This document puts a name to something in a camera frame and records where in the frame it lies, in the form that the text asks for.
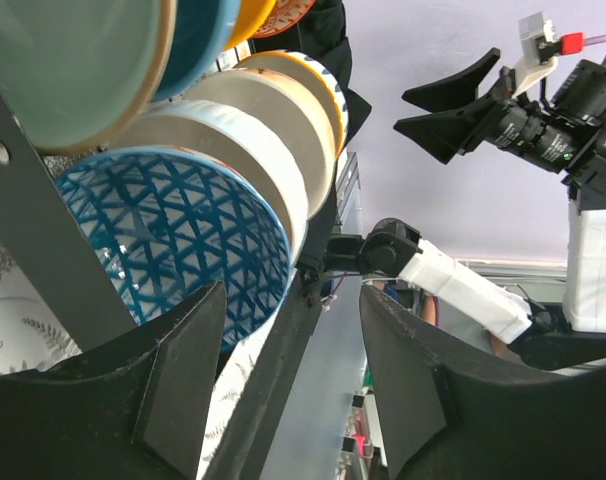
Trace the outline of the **blue triangle patterned bowl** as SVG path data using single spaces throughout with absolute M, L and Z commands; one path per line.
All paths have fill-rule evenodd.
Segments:
M 293 268 L 284 226 L 223 162 L 168 145 L 120 148 L 55 185 L 136 324 L 221 281 L 229 351 L 282 304 Z

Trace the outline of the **pale green bowl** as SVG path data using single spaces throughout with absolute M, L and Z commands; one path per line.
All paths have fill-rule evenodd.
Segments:
M 154 96 L 174 1 L 0 1 L 0 92 L 47 155 L 106 143 Z

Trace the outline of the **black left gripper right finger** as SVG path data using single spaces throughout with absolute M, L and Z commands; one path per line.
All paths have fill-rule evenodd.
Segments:
M 398 120 L 393 129 L 440 163 L 473 152 L 501 116 L 501 104 L 490 98 L 464 107 Z

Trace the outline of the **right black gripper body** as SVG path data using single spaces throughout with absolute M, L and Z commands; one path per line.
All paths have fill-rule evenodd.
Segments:
M 537 102 L 526 94 L 516 100 L 515 73 L 508 67 L 499 70 L 498 79 L 479 98 L 475 119 L 478 135 L 499 150 L 520 157 L 534 165 L 557 165 L 558 152 L 553 145 L 557 135 Z

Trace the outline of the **yellow bowl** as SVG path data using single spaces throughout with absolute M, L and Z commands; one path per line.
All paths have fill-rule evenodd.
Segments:
M 263 25 L 276 4 L 276 0 L 241 0 L 232 33 L 225 50 L 248 40 Z

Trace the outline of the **light blue bowl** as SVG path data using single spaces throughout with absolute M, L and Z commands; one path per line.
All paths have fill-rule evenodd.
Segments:
M 297 259 L 307 233 L 308 197 L 290 150 L 259 119 L 207 100 L 149 108 L 109 143 L 110 149 L 171 145 L 209 155 L 232 168 L 263 196 L 285 228 Z

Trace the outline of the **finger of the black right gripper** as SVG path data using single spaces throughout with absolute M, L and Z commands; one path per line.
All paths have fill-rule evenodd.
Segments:
M 363 286 L 394 479 L 606 479 L 606 365 L 565 376 L 479 350 Z
M 478 87 L 499 61 L 501 51 L 493 47 L 464 70 L 441 80 L 406 90 L 401 98 L 430 113 L 464 107 L 478 98 Z

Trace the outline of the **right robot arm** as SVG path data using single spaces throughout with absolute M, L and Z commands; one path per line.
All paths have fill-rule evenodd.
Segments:
M 371 287 L 360 294 L 366 353 L 393 479 L 606 479 L 606 63 L 545 40 L 498 71 L 500 51 L 404 92 L 421 109 L 398 133 L 448 163 L 485 146 L 557 176 L 516 172 L 522 199 L 473 197 L 472 240 L 441 250 L 407 223 L 335 235 L 328 268 L 381 273 L 437 297 L 508 350 L 501 358 L 421 321 Z

